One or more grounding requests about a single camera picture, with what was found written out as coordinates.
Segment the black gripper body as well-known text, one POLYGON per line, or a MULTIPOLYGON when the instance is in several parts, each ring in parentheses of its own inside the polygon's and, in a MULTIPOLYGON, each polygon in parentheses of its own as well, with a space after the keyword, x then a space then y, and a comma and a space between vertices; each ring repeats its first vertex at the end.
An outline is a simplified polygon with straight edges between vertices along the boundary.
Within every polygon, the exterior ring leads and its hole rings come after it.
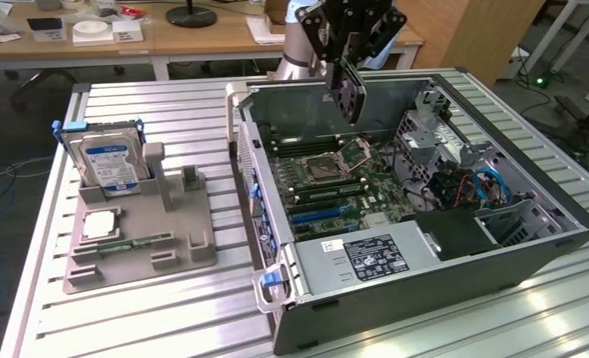
POLYGON ((324 1, 328 34, 387 34, 391 26, 384 18, 389 9, 389 1, 324 1))

